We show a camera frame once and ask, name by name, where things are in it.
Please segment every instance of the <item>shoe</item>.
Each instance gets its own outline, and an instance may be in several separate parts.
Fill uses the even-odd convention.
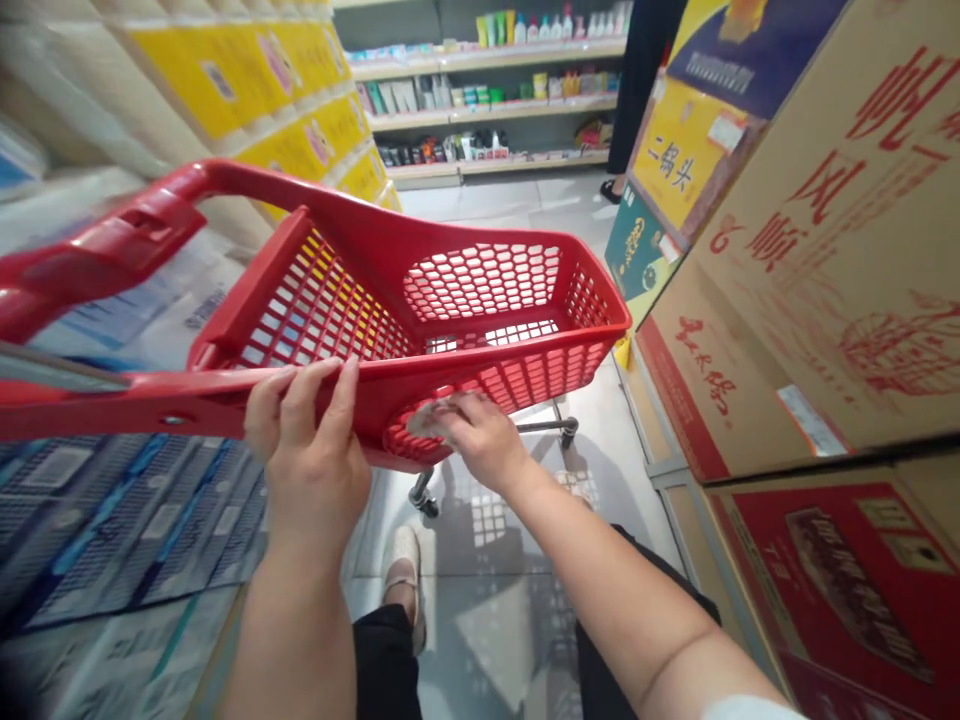
[[[398,560],[408,560],[413,565],[413,575],[397,573],[391,576],[390,569]],[[387,546],[383,558],[383,595],[394,585],[401,583],[413,588],[413,655],[423,652],[427,644],[427,622],[423,616],[423,598],[420,590],[420,543],[417,533],[409,525],[401,525]]]
[[[623,200],[623,195],[617,195],[613,191],[613,180],[605,180],[600,184],[600,194],[603,195],[607,200],[609,200],[613,205],[619,205],[620,201]]]

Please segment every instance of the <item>white shelf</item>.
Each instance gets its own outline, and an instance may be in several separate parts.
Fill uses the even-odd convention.
[[[460,160],[453,163],[433,163],[432,165],[406,165],[399,168],[387,168],[387,177],[391,180],[416,180],[454,175],[481,175],[484,173],[545,170],[577,165],[600,165],[607,161],[607,155],[607,151],[603,150],[576,157],[550,160],[473,160],[470,162]]]
[[[406,130],[437,125],[454,125],[473,122],[496,122],[511,118],[544,117],[548,115],[573,115],[576,113],[613,110],[617,106],[616,93],[582,95],[567,98],[562,102],[516,101],[491,105],[488,110],[474,110],[469,107],[452,110],[428,110],[419,113],[398,115],[377,115],[368,117],[373,132],[385,130]]]
[[[351,69],[353,70],[354,80],[358,82],[391,80],[414,75],[620,57],[623,55],[626,45],[627,40],[624,37],[599,40],[568,40],[566,42],[536,43],[534,45],[512,45],[473,52],[437,53],[430,58],[417,58],[406,63],[370,62],[352,65]]]

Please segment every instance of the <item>right hand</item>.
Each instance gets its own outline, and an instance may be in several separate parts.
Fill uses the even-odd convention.
[[[456,410],[437,411],[437,422],[446,428],[480,484],[506,496],[533,462],[517,426],[489,398],[455,393],[450,401]]]

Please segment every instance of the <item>black pants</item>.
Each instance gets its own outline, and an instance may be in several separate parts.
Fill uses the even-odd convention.
[[[709,598],[697,592],[683,575],[622,527],[613,527],[720,624],[720,613]],[[584,720],[635,718],[623,691],[579,622],[576,633]],[[403,608],[386,605],[357,620],[353,625],[353,642],[357,653],[357,718],[420,718],[417,698],[420,669],[413,657],[413,628]]]
[[[627,171],[647,98],[657,79],[657,68],[673,44],[686,6],[687,0],[636,0],[633,4],[607,159],[607,172],[611,175]]]

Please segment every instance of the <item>tiled floor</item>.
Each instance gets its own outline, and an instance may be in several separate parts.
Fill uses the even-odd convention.
[[[603,254],[614,209],[596,196],[603,175],[401,193],[405,212],[483,227],[572,232]],[[561,481],[576,482],[595,510],[622,524],[682,571],[666,514],[643,471],[640,441],[608,357],[589,386],[518,413],[517,422],[574,415],[580,430],[561,452],[556,432],[524,435],[537,460]],[[516,515],[453,456],[430,491],[440,517],[423,519],[407,501],[414,476],[379,472],[347,584],[356,618],[380,601],[380,573],[390,534],[417,530],[424,575],[427,648],[420,658],[426,720],[582,717],[574,611],[552,564]]]

